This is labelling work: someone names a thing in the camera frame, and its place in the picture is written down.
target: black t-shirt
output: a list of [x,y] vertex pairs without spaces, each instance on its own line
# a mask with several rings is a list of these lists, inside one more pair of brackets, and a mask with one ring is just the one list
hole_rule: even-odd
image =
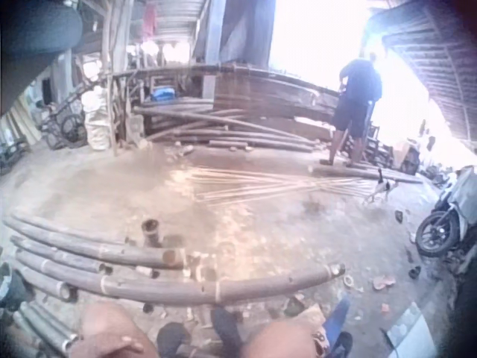
[[340,79],[345,77],[348,77],[345,92],[348,99],[367,104],[381,98],[381,76],[370,61],[364,59],[351,61],[340,72]]

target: dusty floor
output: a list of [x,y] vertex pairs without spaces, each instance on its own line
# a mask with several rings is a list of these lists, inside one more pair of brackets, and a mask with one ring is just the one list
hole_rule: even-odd
[[[445,286],[435,280],[435,270],[427,270],[416,281],[408,277],[408,270],[420,262],[409,233],[415,232],[437,197],[430,186],[402,184],[391,193],[388,203],[370,205],[363,205],[361,198],[328,192],[295,192],[209,205],[198,202],[198,194],[226,186],[189,180],[193,168],[309,176],[308,166],[316,165],[320,155],[197,148],[189,156],[173,160],[173,150],[155,146],[114,158],[110,152],[89,148],[51,152],[40,145],[0,178],[1,214],[19,208],[70,227],[112,236],[124,233],[139,245],[142,221],[158,218],[162,232],[181,235],[189,250],[211,256],[219,253],[218,272],[231,279],[343,262],[354,279],[354,289],[347,289],[338,279],[301,293],[306,305],[319,303],[325,315],[343,294],[351,296],[346,329],[355,340],[353,357],[386,357],[390,348],[382,330],[390,328],[412,301],[423,310],[435,340],[440,339],[446,323]],[[369,181],[364,187],[373,185]],[[402,224],[394,218],[395,210],[404,212]],[[13,253],[10,230],[1,226],[1,232],[0,245]],[[221,263],[224,242],[235,247],[235,259]],[[397,283],[375,292],[371,280],[381,274],[394,276]],[[182,277],[182,273],[169,275]],[[104,298],[81,292],[76,304],[62,304],[54,298],[45,304],[78,327],[82,306],[98,299]],[[255,325],[270,321],[268,310],[281,312],[285,302],[285,297],[278,297],[238,308],[246,312],[244,325]],[[186,308],[157,307],[146,315],[133,304],[124,304],[153,340],[165,323],[185,321],[188,316]],[[389,305],[389,313],[381,312],[382,304]],[[201,313],[194,309],[191,317],[189,311],[193,318],[190,328]]]

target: motorcycle wheel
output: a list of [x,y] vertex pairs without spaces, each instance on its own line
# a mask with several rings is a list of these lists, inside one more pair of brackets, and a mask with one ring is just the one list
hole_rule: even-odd
[[419,225],[416,232],[416,246],[425,257],[441,257],[459,241],[459,220],[450,213],[438,227],[435,223],[446,214],[445,211],[432,213]]

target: blue container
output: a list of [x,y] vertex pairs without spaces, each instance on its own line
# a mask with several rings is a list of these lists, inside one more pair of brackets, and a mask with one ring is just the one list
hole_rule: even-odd
[[151,100],[155,102],[170,101],[176,98],[176,91],[173,87],[160,87],[151,93]]

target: red cloth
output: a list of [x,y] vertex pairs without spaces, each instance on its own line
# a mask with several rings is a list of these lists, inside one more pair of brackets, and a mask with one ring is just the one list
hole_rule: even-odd
[[156,6],[154,4],[146,4],[142,19],[142,40],[146,41],[156,33]]

